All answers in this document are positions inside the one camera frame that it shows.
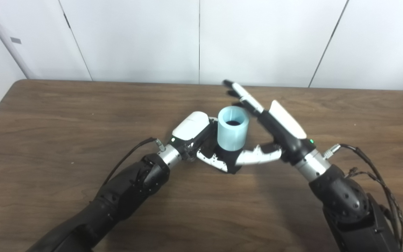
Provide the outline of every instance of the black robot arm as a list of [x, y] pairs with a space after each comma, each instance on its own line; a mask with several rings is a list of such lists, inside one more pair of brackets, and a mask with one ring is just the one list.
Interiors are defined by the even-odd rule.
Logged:
[[[257, 117], [259, 123], [273, 136], [274, 145], [282, 150], [281, 159], [296, 167], [307, 179], [315, 196], [323, 203], [323, 212], [341, 252], [400, 252], [403, 249], [403, 215], [393, 194], [385, 185], [369, 158], [349, 145], [335, 145], [324, 155], [318, 152], [313, 140], [308, 139], [298, 122], [277, 101], [265, 110], [238, 83], [225, 80], [228, 94], [239, 99], [238, 105]], [[344, 174], [329, 163], [338, 149], [346, 147], [359, 155], [373, 170]], [[390, 210], [379, 205], [351, 179], [357, 174], [368, 174], [379, 182], [387, 195]], [[387, 223], [391, 221], [393, 231]], [[401, 222], [398, 230], [397, 220]]]
[[214, 122], [205, 113], [194, 112], [172, 133], [172, 138], [160, 152], [145, 155], [111, 178], [109, 174], [93, 201], [72, 218], [61, 223], [27, 252], [90, 252], [118, 222], [129, 218], [141, 204], [164, 185], [179, 161], [194, 160], [203, 142], [215, 134]]

